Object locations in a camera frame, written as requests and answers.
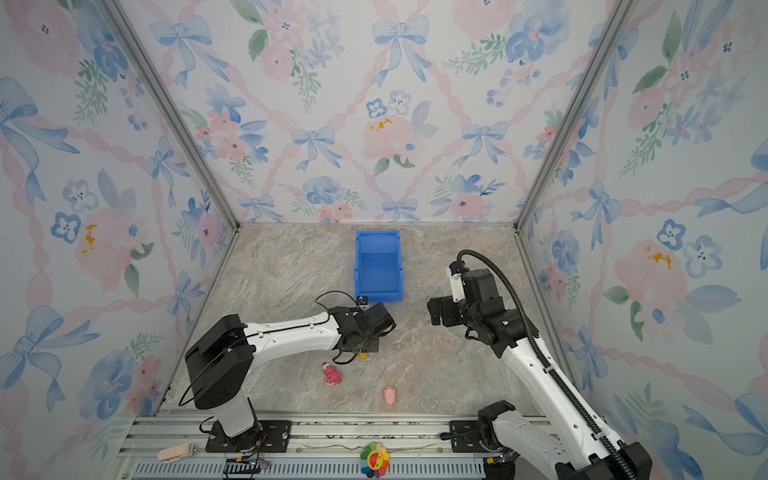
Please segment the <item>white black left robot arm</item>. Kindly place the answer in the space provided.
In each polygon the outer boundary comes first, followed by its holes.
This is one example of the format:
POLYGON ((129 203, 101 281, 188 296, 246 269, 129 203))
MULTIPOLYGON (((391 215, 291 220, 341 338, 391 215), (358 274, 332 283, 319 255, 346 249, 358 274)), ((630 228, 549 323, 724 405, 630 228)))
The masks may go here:
POLYGON ((213 413, 212 434, 230 443, 259 430, 242 385, 253 366, 312 351, 376 352, 396 322, 377 303, 324 308, 317 315, 278 323, 246 323, 237 314, 219 319, 184 355, 190 386, 182 395, 213 413))

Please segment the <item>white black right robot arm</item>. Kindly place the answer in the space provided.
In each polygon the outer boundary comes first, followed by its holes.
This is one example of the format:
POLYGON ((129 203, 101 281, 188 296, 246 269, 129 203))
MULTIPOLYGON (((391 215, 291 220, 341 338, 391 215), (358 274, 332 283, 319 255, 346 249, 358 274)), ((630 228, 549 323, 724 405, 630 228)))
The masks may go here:
POLYGON ((478 413, 489 450, 509 449, 549 479, 647 479, 652 459, 628 443, 588 405, 556 364, 520 303, 508 309, 487 269, 461 262, 446 269, 451 293, 428 303, 436 326, 463 326, 466 336, 488 346, 525 385, 553 428, 547 433, 507 401, 478 413))

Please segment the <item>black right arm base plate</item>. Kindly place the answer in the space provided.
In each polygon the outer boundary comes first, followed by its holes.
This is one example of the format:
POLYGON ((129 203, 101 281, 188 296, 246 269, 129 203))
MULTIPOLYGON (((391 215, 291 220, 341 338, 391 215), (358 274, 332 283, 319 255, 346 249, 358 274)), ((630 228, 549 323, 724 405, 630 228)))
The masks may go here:
POLYGON ((441 435, 444 441, 448 441, 451 451, 457 453, 483 453, 495 452, 481 435, 477 420, 452 420, 448 422, 448 431, 441 435))

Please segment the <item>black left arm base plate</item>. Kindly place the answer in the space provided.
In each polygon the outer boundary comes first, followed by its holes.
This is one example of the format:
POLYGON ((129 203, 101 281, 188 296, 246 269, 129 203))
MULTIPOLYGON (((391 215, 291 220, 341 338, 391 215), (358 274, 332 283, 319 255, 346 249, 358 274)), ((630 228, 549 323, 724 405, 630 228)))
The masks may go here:
POLYGON ((230 437, 219 421, 209 431, 207 453, 286 453, 293 423, 289 420, 256 421, 238 436, 230 437))

